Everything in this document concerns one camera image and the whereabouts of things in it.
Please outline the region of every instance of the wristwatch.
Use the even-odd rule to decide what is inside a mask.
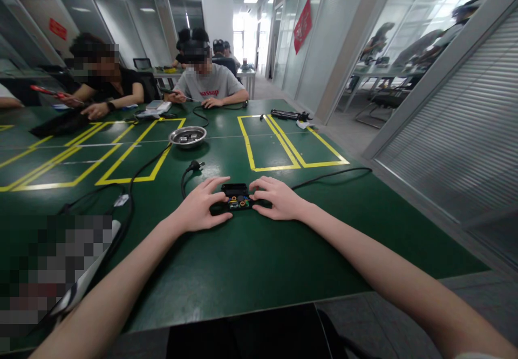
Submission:
[[[107,101],[106,105],[108,106],[108,109],[110,112],[113,112],[117,109],[117,108],[115,108],[115,104],[113,104],[111,101]]]

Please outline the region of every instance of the window blind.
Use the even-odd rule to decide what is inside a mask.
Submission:
[[[518,200],[518,10],[376,161],[460,223]]]

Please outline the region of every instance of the person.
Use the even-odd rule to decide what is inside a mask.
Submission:
[[[485,0],[470,0],[467,3],[455,8],[452,17],[455,24],[445,31],[443,36],[433,45],[433,47],[422,54],[416,61],[417,64],[431,65],[448,45],[457,37],[469,19],[475,14],[477,9],[482,6]]]
[[[9,89],[0,84],[0,109],[23,108],[23,104]]]
[[[387,32],[392,30],[395,25],[395,23],[387,22],[384,23],[378,31],[376,31],[376,34],[367,42],[360,54],[359,60],[361,62],[365,62],[365,64],[368,65],[370,61],[374,59],[381,50],[383,50],[387,45]],[[349,82],[349,90],[351,92],[355,90],[359,81],[360,78],[358,76],[353,75],[351,77],[351,81]]]
[[[186,41],[183,47],[193,69],[183,72],[167,101],[184,103],[189,97],[201,101],[205,108],[212,108],[248,100],[248,92],[232,72],[225,66],[212,63],[209,37],[204,29],[194,29],[191,40]]]
[[[185,56],[183,55],[183,44],[185,41],[189,40],[190,37],[190,29],[183,29],[178,33],[178,42],[176,43],[176,49],[178,50],[178,54],[174,57],[173,67],[181,67],[185,69],[187,67],[187,61],[185,60]]]
[[[392,66],[405,67],[406,64],[412,59],[412,57],[421,56],[421,54],[423,54],[423,52],[428,47],[430,47],[438,38],[442,37],[444,34],[444,30],[433,30],[423,35],[406,49],[404,49],[401,53],[399,53],[398,57],[392,63]]]
[[[200,183],[180,206],[108,273],[57,325],[30,358],[101,357],[122,330],[149,276],[174,242],[232,219],[229,212],[212,216],[209,208],[227,201],[213,193],[230,177]],[[382,297],[413,318],[435,343],[443,357],[462,359],[517,358],[518,350],[493,326],[441,283],[364,233],[312,204],[285,183],[262,176],[250,184],[252,200],[263,199],[272,208],[253,205],[273,220],[298,220],[341,253]]]
[[[232,58],[234,60],[234,62],[236,63],[236,68],[239,69],[241,66],[241,63],[237,60],[236,56],[232,53],[232,50],[230,49],[230,43],[228,42],[228,40],[225,40],[224,47],[225,47],[225,51],[223,54],[225,55],[225,57]]]
[[[221,39],[212,42],[212,51],[215,58],[225,58],[225,43]]]
[[[104,43],[90,33],[81,33],[74,39],[70,52],[93,73],[86,83],[73,94],[59,98],[70,108],[86,104],[95,94],[102,93],[106,101],[88,105],[81,113],[89,120],[102,119],[110,112],[133,104],[150,103],[139,74],[119,65],[116,45]]]

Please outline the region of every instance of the hand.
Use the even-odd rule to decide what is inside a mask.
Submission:
[[[253,205],[253,209],[263,216],[273,220],[299,220],[301,212],[306,209],[309,202],[299,197],[297,193],[290,189],[284,182],[272,177],[262,176],[250,184],[250,190],[256,192],[250,195],[254,201],[259,199],[270,201],[273,206],[271,209],[260,205]]]
[[[90,105],[87,109],[81,111],[81,114],[88,115],[89,120],[102,119],[110,112],[106,103],[97,103]]]
[[[187,100],[187,98],[185,97],[185,94],[183,94],[183,92],[180,90],[175,90],[173,93],[170,93],[167,95],[166,101],[170,101],[171,103],[181,104],[181,103],[185,103],[185,100]]]
[[[209,229],[232,218],[230,212],[212,216],[209,208],[216,202],[228,201],[224,192],[213,192],[230,177],[209,178],[199,184],[189,193],[180,206],[166,218],[172,225],[177,226],[182,232],[194,232],[201,229]]]
[[[54,96],[54,98],[57,98],[59,101],[61,101],[69,108],[77,108],[84,104],[76,96],[73,96],[68,93],[62,93],[61,96]]]
[[[211,97],[207,100],[203,100],[201,102],[201,106],[204,108],[212,108],[213,106],[223,106],[225,103],[223,100],[215,99],[214,97]]]

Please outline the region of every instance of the desk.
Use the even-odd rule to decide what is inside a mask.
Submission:
[[[423,70],[415,70],[415,71],[405,71],[404,69],[400,67],[376,67],[376,65],[371,66],[364,66],[364,65],[356,65],[356,68],[353,72],[354,76],[358,76],[358,84],[356,84],[355,88],[352,90],[351,94],[349,95],[349,98],[347,99],[347,103],[345,104],[345,108],[343,110],[343,113],[347,112],[349,109],[349,106],[351,105],[351,102],[353,98],[356,95],[356,92],[362,85],[362,81],[365,78],[372,78],[377,77],[378,79],[374,83],[373,87],[376,87],[381,77],[386,78],[395,78],[395,77],[405,77],[405,78],[411,78],[414,76],[420,76],[424,74],[425,71]]]
[[[134,172],[167,144],[180,125],[201,125],[196,104],[174,105],[175,120],[130,125],[132,111],[110,114],[65,146],[73,136],[38,143],[27,132],[57,115],[42,107],[0,112],[0,208],[4,214],[55,214],[95,185],[129,182]],[[165,160],[143,172],[133,187],[135,215],[108,269],[136,247],[181,202],[180,178],[196,159],[206,165],[190,178],[187,192],[207,177],[232,176],[249,184],[268,175],[288,185],[361,166],[329,137],[301,130],[292,120],[260,120],[272,109],[291,110],[283,100],[251,101],[247,109],[205,111],[206,143],[193,151],[172,147]],[[122,155],[132,148],[124,161]],[[65,150],[78,151],[70,156]],[[53,166],[32,173],[61,155]],[[18,159],[2,166],[6,161]],[[105,203],[113,203],[112,191]],[[297,190],[329,213],[385,244],[435,278],[487,270],[372,173],[349,172]],[[84,214],[102,214],[103,209]],[[115,213],[122,218],[125,212]],[[9,255],[6,242],[0,253]],[[320,301],[371,290],[352,266],[315,232],[295,221],[272,221],[253,210],[238,212],[218,229],[180,238],[150,278],[124,332],[140,331]],[[33,347],[44,336],[11,341],[12,349]]]
[[[143,69],[141,71],[145,72],[153,72],[153,75],[155,78],[167,78],[167,79],[180,79],[182,76],[182,73],[184,70],[180,70],[176,73],[164,73],[161,70],[157,70],[156,68],[152,69]],[[255,70],[249,69],[249,70],[242,70],[241,68],[237,69],[237,76],[239,78],[244,78],[244,88],[248,91],[248,94],[250,95],[250,100],[253,100],[255,97]]]

